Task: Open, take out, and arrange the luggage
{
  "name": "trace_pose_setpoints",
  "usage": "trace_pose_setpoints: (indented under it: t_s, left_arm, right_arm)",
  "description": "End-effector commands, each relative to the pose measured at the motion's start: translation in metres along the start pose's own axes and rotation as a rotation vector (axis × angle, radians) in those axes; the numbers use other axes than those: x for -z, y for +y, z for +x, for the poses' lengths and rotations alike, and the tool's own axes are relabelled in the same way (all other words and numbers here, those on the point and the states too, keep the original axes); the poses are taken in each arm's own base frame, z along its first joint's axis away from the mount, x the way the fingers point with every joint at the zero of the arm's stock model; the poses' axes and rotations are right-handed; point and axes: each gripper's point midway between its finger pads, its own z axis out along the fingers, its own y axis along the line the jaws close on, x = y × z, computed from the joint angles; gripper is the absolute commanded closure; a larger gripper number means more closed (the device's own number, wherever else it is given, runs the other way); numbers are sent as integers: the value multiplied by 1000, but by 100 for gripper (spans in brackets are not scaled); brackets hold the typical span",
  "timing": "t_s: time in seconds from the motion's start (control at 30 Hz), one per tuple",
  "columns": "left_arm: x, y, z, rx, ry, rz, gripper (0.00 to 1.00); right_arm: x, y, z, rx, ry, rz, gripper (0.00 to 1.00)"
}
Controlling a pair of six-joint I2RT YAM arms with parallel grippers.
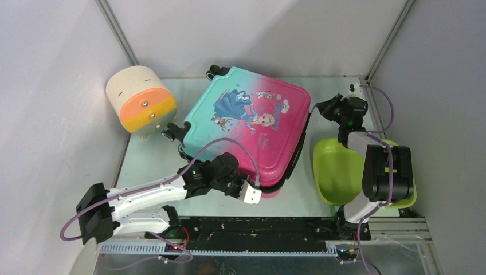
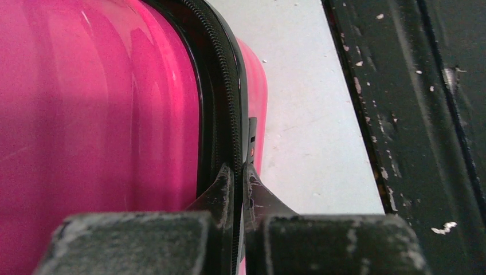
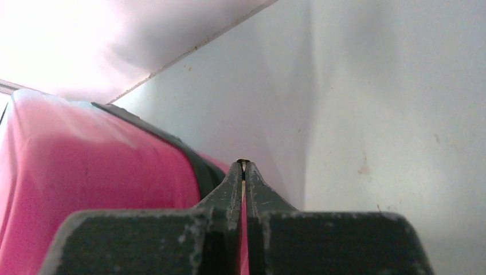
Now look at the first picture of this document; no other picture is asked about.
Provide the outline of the pink teal cartoon suitcase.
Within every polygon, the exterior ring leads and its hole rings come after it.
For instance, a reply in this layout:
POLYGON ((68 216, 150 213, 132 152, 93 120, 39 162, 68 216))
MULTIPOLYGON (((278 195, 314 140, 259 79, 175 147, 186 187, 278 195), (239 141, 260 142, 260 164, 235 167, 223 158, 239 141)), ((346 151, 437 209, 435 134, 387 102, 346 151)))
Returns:
POLYGON ((238 67, 211 65, 210 84, 183 121, 162 135, 181 157, 203 162, 225 152, 264 198, 275 197, 300 157, 310 116, 302 87, 238 67))

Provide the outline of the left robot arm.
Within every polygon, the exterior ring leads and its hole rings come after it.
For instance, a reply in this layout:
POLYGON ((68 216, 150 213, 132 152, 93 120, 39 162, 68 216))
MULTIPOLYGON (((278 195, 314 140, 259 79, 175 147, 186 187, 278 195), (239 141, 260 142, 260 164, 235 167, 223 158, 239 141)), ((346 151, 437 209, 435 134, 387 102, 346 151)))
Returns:
POLYGON ((222 192, 248 204, 259 203, 261 191, 238 172, 238 161, 230 153, 214 160, 196 162, 164 178, 161 183, 133 188, 105 189, 103 183, 92 185, 76 206, 81 240, 94 238, 102 243, 114 235, 162 233, 175 238, 181 231, 179 215, 167 202, 222 192))

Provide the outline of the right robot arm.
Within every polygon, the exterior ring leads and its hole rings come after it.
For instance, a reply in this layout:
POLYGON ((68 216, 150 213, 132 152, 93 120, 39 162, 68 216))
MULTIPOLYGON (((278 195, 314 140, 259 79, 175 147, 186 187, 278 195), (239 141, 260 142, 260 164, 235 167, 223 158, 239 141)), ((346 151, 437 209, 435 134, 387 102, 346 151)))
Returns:
POLYGON ((364 158, 362 189, 340 207, 342 218, 333 224, 334 234, 349 239, 356 224, 366 223, 378 210, 414 195, 411 150, 374 136, 363 126, 368 103, 359 96, 337 94, 315 104, 320 115, 338 124, 338 142, 364 158))

